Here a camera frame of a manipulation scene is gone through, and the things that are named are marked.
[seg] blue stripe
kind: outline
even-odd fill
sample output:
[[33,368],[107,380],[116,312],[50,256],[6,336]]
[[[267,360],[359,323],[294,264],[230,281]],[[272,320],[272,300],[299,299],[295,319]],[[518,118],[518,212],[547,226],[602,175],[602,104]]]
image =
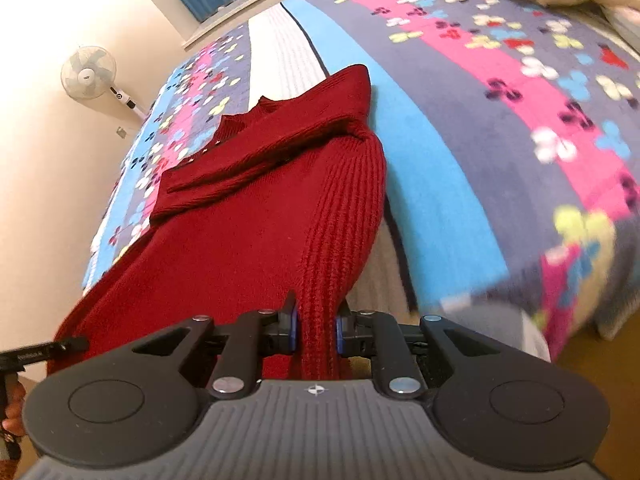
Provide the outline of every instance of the blue stripe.
[[436,129],[391,77],[342,28],[305,0],[286,0],[330,73],[369,69],[369,125],[387,161],[386,191],[420,306],[507,275],[481,204]]
[[[182,75],[182,70],[177,68],[171,77],[168,79],[166,86],[172,85],[179,81],[179,77]],[[151,117],[146,122],[143,130],[138,134],[138,138],[134,141],[137,145],[130,152],[130,159],[133,160],[142,155],[146,155],[151,146],[157,141],[155,139],[145,140],[148,134],[158,128],[158,124],[154,121],[160,117],[167,110],[171,100],[174,97],[175,88],[166,88],[164,93],[158,99],[158,102],[154,106],[151,113]],[[129,203],[133,197],[133,193],[136,190],[136,182],[140,179],[142,173],[141,164],[136,165],[132,170],[130,166],[125,168],[122,180],[120,182],[120,189],[117,195],[113,199],[111,205],[111,213],[105,225],[104,234],[100,240],[100,251],[98,252],[98,260],[96,262],[94,278],[91,285],[96,283],[100,277],[111,268],[113,259],[115,257],[117,244],[114,246],[109,245],[109,238],[113,235],[116,227],[126,224],[126,215],[129,208]]]

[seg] metal screw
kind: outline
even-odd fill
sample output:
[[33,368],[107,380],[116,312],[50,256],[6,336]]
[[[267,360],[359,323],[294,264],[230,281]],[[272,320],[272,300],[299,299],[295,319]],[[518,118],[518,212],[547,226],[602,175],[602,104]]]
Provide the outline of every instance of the metal screw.
[[396,377],[389,381],[389,389],[396,394],[412,394],[420,389],[420,383],[411,377]]
[[244,388],[244,381],[238,377],[220,377],[213,381],[213,389],[221,394],[234,394]]

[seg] white stripe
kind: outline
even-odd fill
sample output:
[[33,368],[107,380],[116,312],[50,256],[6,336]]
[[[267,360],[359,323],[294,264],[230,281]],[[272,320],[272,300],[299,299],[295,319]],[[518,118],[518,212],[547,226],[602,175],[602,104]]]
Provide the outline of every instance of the white stripe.
[[324,79],[322,67],[305,35],[280,5],[249,19],[250,110],[260,96],[297,97]]

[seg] bed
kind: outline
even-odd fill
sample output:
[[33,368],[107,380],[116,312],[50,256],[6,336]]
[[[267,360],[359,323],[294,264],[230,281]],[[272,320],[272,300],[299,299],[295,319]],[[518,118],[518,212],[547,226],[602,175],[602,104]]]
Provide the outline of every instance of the bed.
[[388,163],[384,221],[352,308],[489,316],[552,358],[587,320],[612,337],[640,303],[640,58],[527,0],[285,0],[162,87],[122,165],[84,279],[148,228],[162,172],[223,114],[363,63]]

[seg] electric fan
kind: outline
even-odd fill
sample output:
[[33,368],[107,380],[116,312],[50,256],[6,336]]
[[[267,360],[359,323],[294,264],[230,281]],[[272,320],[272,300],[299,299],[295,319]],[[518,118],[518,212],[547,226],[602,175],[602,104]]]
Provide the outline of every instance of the electric fan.
[[99,46],[84,46],[65,61],[60,73],[60,81],[69,97],[73,99],[95,99],[107,90],[118,101],[133,110],[142,120],[147,112],[141,109],[128,94],[114,86],[116,61],[113,56]]

